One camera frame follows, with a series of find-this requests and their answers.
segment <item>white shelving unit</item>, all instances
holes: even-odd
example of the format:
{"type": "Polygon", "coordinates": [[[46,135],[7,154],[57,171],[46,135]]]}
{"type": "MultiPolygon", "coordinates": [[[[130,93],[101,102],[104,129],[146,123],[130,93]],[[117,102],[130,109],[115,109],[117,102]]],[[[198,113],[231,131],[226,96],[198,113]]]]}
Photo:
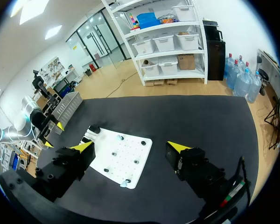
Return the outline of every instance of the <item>white shelving unit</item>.
{"type": "Polygon", "coordinates": [[[208,53],[207,53],[207,43],[206,43],[206,36],[203,26],[202,17],[200,15],[199,7],[196,3],[196,0],[185,0],[185,2],[190,5],[190,2],[194,5],[194,11],[196,13],[196,21],[182,21],[182,22],[174,22],[174,23],[167,23],[167,24],[161,24],[157,26],[148,27],[145,29],[140,29],[128,34],[124,34],[122,31],[119,23],[116,20],[117,13],[125,13],[126,18],[128,18],[128,14],[130,12],[141,12],[141,9],[147,9],[147,6],[150,4],[157,4],[157,2],[174,2],[174,0],[131,0],[131,1],[122,1],[122,4],[120,1],[116,0],[101,0],[104,6],[106,7],[106,10],[110,14],[112,20],[114,21],[116,28],[118,29],[126,48],[131,55],[131,58],[133,60],[133,63],[136,67],[136,70],[139,74],[139,77],[142,81],[142,84],[145,86],[145,81],[151,81],[151,80],[160,80],[160,79],[175,79],[175,78],[204,78],[204,84],[207,84],[208,80],[208,53]],[[180,29],[185,30],[189,29],[190,27],[193,27],[193,29],[199,34],[199,49],[197,50],[182,50],[181,47],[175,46],[175,50],[173,51],[166,51],[166,52],[159,52],[156,48],[155,51],[152,54],[146,54],[146,55],[134,55],[131,45],[128,42],[128,38],[135,37],[136,39],[139,39],[141,35],[155,35],[158,30],[160,32],[164,32],[164,30],[168,29],[169,32],[172,31],[172,29],[180,29]],[[141,69],[142,61],[149,58],[156,58],[156,57],[162,57],[162,56],[171,56],[171,55],[182,55],[182,54],[194,54],[195,55],[195,62],[196,62],[196,69],[195,70],[180,70],[178,69],[178,72],[174,75],[165,76],[161,72],[158,76],[154,77],[145,77],[144,72],[141,69]]]}

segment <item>white perforated board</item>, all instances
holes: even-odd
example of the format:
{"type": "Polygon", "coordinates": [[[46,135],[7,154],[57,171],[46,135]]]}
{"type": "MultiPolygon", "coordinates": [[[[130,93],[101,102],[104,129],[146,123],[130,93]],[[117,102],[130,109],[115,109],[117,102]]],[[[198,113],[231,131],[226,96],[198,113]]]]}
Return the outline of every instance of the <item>white perforated board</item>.
{"type": "Polygon", "coordinates": [[[127,188],[134,189],[148,158],[153,143],[151,139],[103,128],[99,134],[94,134],[87,129],[84,137],[94,141],[96,158],[90,167],[118,184],[130,180],[127,188]]]}

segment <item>glass wall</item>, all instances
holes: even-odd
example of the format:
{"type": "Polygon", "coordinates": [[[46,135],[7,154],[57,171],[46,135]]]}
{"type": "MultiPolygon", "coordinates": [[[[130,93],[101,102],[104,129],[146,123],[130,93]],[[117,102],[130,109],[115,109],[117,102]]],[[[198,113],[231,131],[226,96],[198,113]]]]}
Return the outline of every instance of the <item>glass wall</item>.
{"type": "Polygon", "coordinates": [[[122,49],[115,40],[104,16],[102,13],[97,13],[91,17],[89,21],[92,24],[98,39],[104,46],[104,49],[108,52],[108,55],[115,67],[119,66],[125,58],[123,56],[122,49]]]}
{"type": "Polygon", "coordinates": [[[105,16],[98,12],[76,30],[67,44],[85,70],[90,63],[98,68],[111,64],[118,67],[130,56],[127,50],[122,49],[122,39],[119,43],[115,37],[105,16]]]}
{"type": "MultiPolygon", "coordinates": [[[[130,56],[130,54],[129,54],[127,48],[126,48],[126,45],[124,44],[123,39],[122,39],[122,37],[121,37],[119,31],[117,30],[117,28],[116,28],[116,26],[115,26],[115,23],[113,22],[111,16],[109,15],[109,13],[107,12],[106,9],[102,10],[102,13],[103,13],[103,15],[105,16],[105,18],[106,18],[106,20],[107,20],[109,26],[111,27],[111,29],[112,29],[112,31],[113,31],[113,33],[114,33],[116,39],[118,40],[119,45],[120,45],[120,47],[122,48],[122,50],[123,50],[123,52],[124,52],[126,58],[127,58],[127,59],[130,59],[131,56],[130,56]]],[[[129,25],[129,21],[127,20],[127,18],[125,17],[125,15],[124,15],[123,13],[118,12],[118,13],[116,13],[114,16],[115,16],[115,19],[117,20],[118,24],[120,25],[122,31],[123,31],[124,33],[129,33],[129,32],[130,32],[130,25],[129,25]]],[[[135,41],[136,41],[136,39],[135,39],[134,36],[128,38],[128,42],[129,42],[130,46],[131,46],[132,43],[134,43],[135,41]]],[[[137,54],[138,54],[137,51],[136,51],[136,49],[135,49],[134,47],[132,47],[132,51],[133,51],[134,55],[137,55],[137,54]]]]}
{"type": "Polygon", "coordinates": [[[98,66],[93,61],[91,55],[87,51],[87,48],[84,46],[83,42],[79,38],[77,33],[74,33],[68,40],[67,45],[71,49],[74,57],[79,61],[80,65],[86,70],[89,69],[89,64],[92,63],[96,68],[98,66]]]}

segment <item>red fire extinguisher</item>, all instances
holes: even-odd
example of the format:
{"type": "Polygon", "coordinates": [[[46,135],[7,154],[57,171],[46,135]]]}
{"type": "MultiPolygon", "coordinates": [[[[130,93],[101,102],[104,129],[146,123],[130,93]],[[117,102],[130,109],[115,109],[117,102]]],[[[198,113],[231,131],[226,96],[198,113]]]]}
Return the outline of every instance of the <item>red fire extinguisher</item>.
{"type": "Polygon", "coordinates": [[[95,72],[97,69],[94,67],[93,64],[89,64],[90,69],[92,70],[92,72],[95,72]]]}

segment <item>wooden floor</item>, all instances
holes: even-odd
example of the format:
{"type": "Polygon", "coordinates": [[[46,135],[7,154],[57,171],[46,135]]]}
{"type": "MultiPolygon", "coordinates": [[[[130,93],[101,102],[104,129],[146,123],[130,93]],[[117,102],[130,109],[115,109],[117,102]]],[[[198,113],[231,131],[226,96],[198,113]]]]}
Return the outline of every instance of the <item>wooden floor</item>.
{"type": "MultiPolygon", "coordinates": [[[[76,88],[82,99],[129,97],[129,96],[162,96],[162,95],[231,95],[225,81],[209,81],[207,85],[202,79],[180,79],[177,85],[142,86],[140,78],[131,60],[124,61],[116,67],[109,65],[94,72],[90,77],[84,76],[76,88]]],[[[259,171],[254,199],[264,185],[278,155],[278,149],[268,150],[273,129],[264,122],[266,115],[272,110],[270,98],[257,97],[256,102],[249,104],[257,130],[259,146],[259,171]]]]}

